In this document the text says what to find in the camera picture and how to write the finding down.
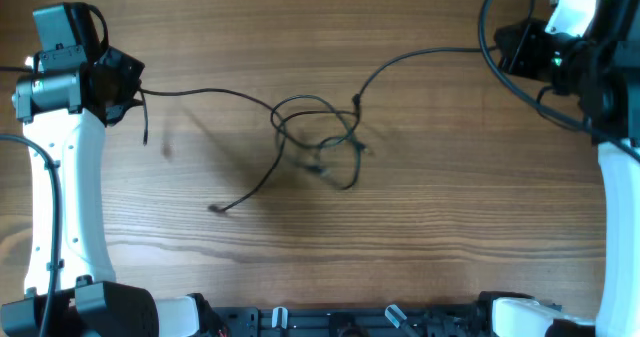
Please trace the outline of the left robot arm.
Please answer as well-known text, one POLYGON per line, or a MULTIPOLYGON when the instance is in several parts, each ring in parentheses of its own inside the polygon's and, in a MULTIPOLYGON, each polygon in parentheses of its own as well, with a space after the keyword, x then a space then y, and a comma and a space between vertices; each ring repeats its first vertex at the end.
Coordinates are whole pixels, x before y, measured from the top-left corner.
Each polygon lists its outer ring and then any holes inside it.
POLYGON ((143 64, 114 49, 93 5, 37 9, 42 48, 20 72, 12 104, 32 171, 33 239, 21 300, 3 305, 9 336, 194 336, 196 299, 157 300, 117 282, 101 196, 108 126, 143 104, 143 64))

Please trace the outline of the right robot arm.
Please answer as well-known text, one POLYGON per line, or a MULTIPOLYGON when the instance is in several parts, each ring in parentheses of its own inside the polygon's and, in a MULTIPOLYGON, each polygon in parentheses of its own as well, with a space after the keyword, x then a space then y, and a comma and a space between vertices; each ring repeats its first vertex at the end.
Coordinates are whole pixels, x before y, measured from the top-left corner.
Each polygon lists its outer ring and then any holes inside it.
POLYGON ((494 336, 636 336, 639 333, 639 0, 551 0, 549 20, 498 29, 493 0, 478 18, 481 53, 496 78, 543 118, 590 135, 606 202, 605 279, 598 313, 583 319, 533 298, 492 297, 494 336))

